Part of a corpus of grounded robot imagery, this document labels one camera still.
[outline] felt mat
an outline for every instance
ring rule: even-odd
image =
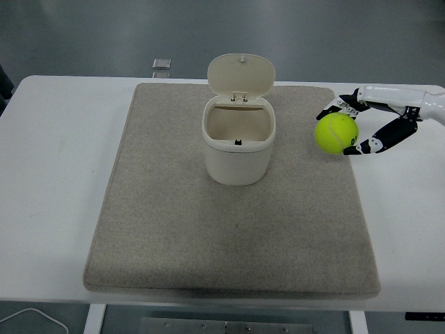
[[[133,95],[84,272],[87,289],[201,297],[368,298],[380,283],[350,159],[322,152],[315,117],[334,93],[280,86],[266,174],[207,174],[207,85]]]

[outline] white robotic arm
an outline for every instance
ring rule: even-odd
[[[392,86],[362,86],[352,95],[340,95],[326,106],[317,120],[340,111],[355,118],[370,108],[397,113],[400,117],[370,139],[345,148],[345,155],[384,152],[415,133],[418,121],[431,118],[445,126],[445,93],[432,95],[424,90]]]

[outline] white trash can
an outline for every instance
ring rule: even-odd
[[[273,87],[275,68],[260,56],[225,54],[212,60],[207,79],[218,94],[202,117],[207,171],[222,184],[255,183],[266,172],[275,140],[275,114],[262,98]]]

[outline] open lid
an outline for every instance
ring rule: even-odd
[[[237,92],[255,98],[271,90],[275,68],[267,59],[253,54],[224,54],[212,60],[207,79],[215,94],[232,96]]]

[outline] yellow tennis ball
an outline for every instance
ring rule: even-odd
[[[339,154],[357,142],[359,128],[345,113],[330,113],[318,122],[314,135],[323,151]]]

